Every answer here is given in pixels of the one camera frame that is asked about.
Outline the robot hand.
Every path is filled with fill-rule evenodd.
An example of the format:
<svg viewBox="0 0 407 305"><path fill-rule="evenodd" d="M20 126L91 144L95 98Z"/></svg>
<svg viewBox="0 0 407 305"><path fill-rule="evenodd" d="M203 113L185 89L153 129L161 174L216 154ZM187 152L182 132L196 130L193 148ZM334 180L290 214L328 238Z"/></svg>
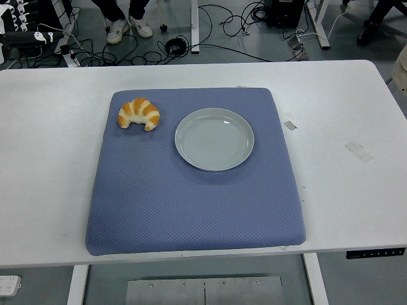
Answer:
<svg viewBox="0 0 407 305"><path fill-rule="evenodd" d="M13 48L38 48L63 37L53 1L1 1L1 63Z"/></svg>

